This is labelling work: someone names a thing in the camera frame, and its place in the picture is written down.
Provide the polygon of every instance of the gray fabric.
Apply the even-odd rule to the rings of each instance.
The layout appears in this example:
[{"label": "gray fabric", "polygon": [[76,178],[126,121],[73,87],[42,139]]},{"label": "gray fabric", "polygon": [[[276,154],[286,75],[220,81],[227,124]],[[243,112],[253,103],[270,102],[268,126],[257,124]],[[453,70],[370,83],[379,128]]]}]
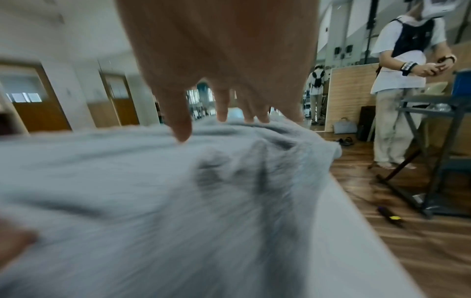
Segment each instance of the gray fabric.
[{"label": "gray fabric", "polygon": [[2,298],[302,297],[338,144],[287,121],[0,141],[0,213],[40,241]]}]

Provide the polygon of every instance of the power cord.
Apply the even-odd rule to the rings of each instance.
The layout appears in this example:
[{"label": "power cord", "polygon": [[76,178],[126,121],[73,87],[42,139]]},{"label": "power cord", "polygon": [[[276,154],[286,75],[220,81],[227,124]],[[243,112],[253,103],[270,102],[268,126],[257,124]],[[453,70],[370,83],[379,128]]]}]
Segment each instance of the power cord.
[{"label": "power cord", "polygon": [[460,263],[460,264],[466,264],[468,266],[471,266],[471,262],[469,260],[465,260],[463,258],[460,258],[456,255],[454,255],[453,253],[450,253],[448,252],[446,249],[444,249],[443,247],[441,247],[439,244],[436,244],[433,240],[431,240],[427,235],[425,235],[419,228],[417,228],[416,226],[414,226],[412,223],[410,222],[406,222],[402,217],[396,215],[395,213],[393,213],[391,211],[391,209],[389,209],[388,207],[386,206],[380,206],[370,200],[367,200],[349,190],[345,190],[345,192],[351,196],[354,196],[355,198],[358,198],[374,207],[376,207],[376,210],[378,211],[379,214],[381,214],[389,223],[411,233],[411,234],[414,234],[416,236],[419,236],[422,240],[424,240],[425,242],[427,242],[429,244],[429,247],[433,249],[434,252],[448,258],[448,259],[451,259],[457,263]]}]

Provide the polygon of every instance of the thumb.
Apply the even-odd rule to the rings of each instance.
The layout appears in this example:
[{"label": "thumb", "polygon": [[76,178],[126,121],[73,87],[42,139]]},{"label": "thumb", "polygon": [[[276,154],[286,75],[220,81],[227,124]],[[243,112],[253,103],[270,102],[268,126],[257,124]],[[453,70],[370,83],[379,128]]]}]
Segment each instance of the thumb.
[{"label": "thumb", "polygon": [[162,117],[180,142],[185,142],[191,135],[191,116],[188,110],[185,91],[165,88],[153,90],[160,106]]}]

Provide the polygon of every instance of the wooden door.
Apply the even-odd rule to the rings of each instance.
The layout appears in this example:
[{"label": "wooden door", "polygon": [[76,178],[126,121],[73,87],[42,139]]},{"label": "wooden door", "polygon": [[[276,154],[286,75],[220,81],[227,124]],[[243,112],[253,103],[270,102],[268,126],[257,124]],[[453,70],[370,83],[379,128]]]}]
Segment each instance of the wooden door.
[{"label": "wooden door", "polygon": [[70,130],[41,65],[0,61],[0,83],[29,132]]},{"label": "wooden door", "polygon": [[139,125],[126,76],[106,73],[100,73],[100,75],[121,125]]}]

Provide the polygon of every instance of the hand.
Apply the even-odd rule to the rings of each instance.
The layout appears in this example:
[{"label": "hand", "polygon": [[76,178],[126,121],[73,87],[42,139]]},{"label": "hand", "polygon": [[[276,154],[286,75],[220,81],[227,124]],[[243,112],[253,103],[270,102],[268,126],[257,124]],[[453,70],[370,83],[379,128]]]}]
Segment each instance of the hand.
[{"label": "hand", "polygon": [[0,218],[0,270],[35,243],[37,234]]},{"label": "hand", "polygon": [[246,122],[255,116],[269,122],[268,107],[292,121],[304,119],[318,0],[275,2],[116,0],[141,74],[180,142],[192,131],[186,90],[202,78],[219,121],[227,120],[231,89]]},{"label": "hand", "polygon": [[435,63],[427,63],[425,65],[416,65],[412,68],[411,72],[418,77],[433,77],[440,73],[439,68]]},{"label": "hand", "polygon": [[436,64],[437,68],[440,70],[440,73],[447,71],[448,69],[452,68],[455,63],[453,63],[452,59],[446,59],[442,63]]}]

